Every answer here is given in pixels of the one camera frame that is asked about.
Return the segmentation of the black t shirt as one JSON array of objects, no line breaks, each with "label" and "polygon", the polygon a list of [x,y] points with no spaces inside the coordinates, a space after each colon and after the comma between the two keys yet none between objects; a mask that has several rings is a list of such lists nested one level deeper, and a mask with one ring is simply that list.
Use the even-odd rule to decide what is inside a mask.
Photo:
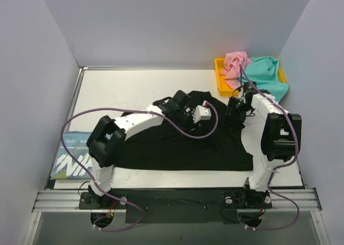
[{"label": "black t shirt", "polygon": [[169,122],[146,129],[127,139],[114,165],[139,170],[221,170],[252,171],[253,156],[241,140],[242,122],[226,116],[225,103],[210,92],[191,91],[196,104],[210,102],[219,119],[201,121],[186,129],[194,139],[186,137]]}]

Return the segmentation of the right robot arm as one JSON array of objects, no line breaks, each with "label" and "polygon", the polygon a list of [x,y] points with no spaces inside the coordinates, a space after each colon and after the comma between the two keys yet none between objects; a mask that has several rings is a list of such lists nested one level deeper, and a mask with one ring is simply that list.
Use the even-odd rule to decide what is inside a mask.
[{"label": "right robot arm", "polygon": [[290,165],[300,151],[302,117],[284,110],[267,90],[246,82],[237,97],[228,101],[224,121],[242,127],[248,112],[256,112],[264,120],[260,142],[260,163],[247,178],[240,194],[246,207],[270,204],[268,187],[281,165]]}]

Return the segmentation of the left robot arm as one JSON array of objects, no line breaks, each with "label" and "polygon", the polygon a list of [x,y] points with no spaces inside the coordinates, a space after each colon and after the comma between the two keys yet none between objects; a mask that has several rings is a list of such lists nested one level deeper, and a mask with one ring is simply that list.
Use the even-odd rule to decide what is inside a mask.
[{"label": "left robot arm", "polygon": [[133,110],[114,119],[101,117],[87,140],[92,161],[91,202],[98,208],[109,205],[112,167],[124,151],[126,140],[151,127],[160,126],[164,120],[171,121],[173,126],[186,132],[186,128],[209,120],[211,116],[206,101],[194,104],[190,95],[179,90],[173,97],[157,100],[142,111]]}]

